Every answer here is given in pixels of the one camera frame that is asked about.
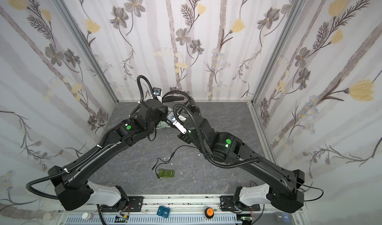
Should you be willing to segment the mint green headphones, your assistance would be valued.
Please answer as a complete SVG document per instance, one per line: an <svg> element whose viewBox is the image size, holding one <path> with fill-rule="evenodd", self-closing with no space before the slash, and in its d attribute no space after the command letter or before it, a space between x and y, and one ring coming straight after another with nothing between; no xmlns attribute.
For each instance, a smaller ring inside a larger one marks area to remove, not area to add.
<svg viewBox="0 0 382 225"><path fill-rule="evenodd" d="M164 121L160 121L156 127L156 129L162 129L162 128L170 128L171 125L167 124Z"/></svg>

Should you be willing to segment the black and blue headphones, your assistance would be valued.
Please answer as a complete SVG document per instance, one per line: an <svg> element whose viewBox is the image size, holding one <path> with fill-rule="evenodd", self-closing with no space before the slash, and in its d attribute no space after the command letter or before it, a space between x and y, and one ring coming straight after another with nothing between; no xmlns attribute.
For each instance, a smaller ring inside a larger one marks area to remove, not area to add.
<svg viewBox="0 0 382 225"><path fill-rule="evenodd" d="M198 113L199 108L196 106L195 100L186 92L174 90L169 91L162 96L162 103L181 102L193 113Z"/></svg>

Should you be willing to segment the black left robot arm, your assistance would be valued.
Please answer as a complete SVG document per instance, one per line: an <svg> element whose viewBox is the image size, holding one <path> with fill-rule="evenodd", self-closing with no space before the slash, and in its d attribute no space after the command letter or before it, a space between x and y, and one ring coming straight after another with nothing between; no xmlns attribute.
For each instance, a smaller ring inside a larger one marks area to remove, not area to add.
<svg viewBox="0 0 382 225"><path fill-rule="evenodd" d="M120 186L107 187L89 181L89 178L108 161L129 147L154 133L159 122L166 121L168 106L149 99L137 106L133 117L122 120L108 130L100 142L80 158L63 167L54 166L49 175L61 205L72 211L87 204L98 204L114 212L124 210L129 199Z"/></svg>

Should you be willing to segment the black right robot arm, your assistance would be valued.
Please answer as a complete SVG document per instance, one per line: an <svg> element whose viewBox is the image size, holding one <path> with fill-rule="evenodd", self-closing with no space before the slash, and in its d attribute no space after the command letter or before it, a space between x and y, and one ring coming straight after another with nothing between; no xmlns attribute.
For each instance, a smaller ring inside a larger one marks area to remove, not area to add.
<svg viewBox="0 0 382 225"><path fill-rule="evenodd" d="M287 213L302 208L304 194L299 191L304 183L302 171L290 171L274 164L233 134L214 131L200 116L184 120L173 116L171 122L180 130L179 138L194 144L212 165L223 169L241 168L264 182L256 187L237 187L233 199L236 206L270 204Z"/></svg>

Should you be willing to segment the small blue box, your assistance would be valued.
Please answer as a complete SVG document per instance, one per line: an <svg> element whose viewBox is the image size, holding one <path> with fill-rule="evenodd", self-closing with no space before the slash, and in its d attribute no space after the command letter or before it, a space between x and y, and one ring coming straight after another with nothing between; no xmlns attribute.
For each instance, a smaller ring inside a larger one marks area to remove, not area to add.
<svg viewBox="0 0 382 225"><path fill-rule="evenodd" d="M159 206L157 210L157 216L167 219L170 215L170 208L165 206Z"/></svg>

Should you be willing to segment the orange emergency stop button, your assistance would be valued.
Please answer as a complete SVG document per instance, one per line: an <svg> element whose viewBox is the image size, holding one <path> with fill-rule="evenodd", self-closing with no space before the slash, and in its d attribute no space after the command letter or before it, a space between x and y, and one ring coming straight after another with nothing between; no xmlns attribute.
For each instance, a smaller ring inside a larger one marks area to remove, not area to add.
<svg viewBox="0 0 382 225"><path fill-rule="evenodd" d="M214 217L215 211L213 208L208 207L204 210L204 216L206 219L210 220Z"/></svg>

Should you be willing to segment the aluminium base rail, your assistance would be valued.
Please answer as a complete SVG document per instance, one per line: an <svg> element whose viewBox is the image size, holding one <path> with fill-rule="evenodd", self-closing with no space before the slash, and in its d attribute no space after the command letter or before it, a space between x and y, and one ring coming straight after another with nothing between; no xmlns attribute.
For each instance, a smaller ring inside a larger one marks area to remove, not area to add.
<svg viewBox="0 0 382 225"><path fill-rule="evenodd" d="M220 195L134 195L131 207L121 214L118 212L102 212L98 214L95 205L85 205L74 211L60 208L53 219L54 225L102 225L103 215L117 215L129 218L131 215L157 215L159 206L170 208L170 215L204 215L208 207L215 214L234 214L242 225L306 225L307 221L302 211L285 214L271 205L260 205L260 208L246 212L223 211L225 200Z"/></svg>

